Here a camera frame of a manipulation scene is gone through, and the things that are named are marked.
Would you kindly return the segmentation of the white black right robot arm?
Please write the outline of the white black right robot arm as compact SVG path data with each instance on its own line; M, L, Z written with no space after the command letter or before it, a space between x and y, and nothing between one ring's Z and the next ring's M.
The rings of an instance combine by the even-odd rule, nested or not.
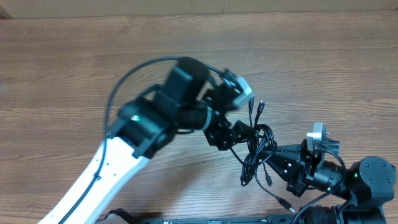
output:
M382 206L394 198L396 168L385 159L368 156L347 168L325 159L340 151L339 141L304 139L300 144L264 151L266 163L287 182L295 196L313 187L344 203L322 207L316 201L300 208L292 223L385 223Z

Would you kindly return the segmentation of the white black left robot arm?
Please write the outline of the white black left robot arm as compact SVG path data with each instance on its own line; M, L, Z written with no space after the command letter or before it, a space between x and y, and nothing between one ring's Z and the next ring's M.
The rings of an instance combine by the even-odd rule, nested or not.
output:
M104 116L104 137L96 154L44 223L94 223L124 185L178 134L199 130L208 143L227 150L255 135L231 124L226 113L254 101L243 77L190 57L176 57L164 84L155 84L122 105L113 123Z

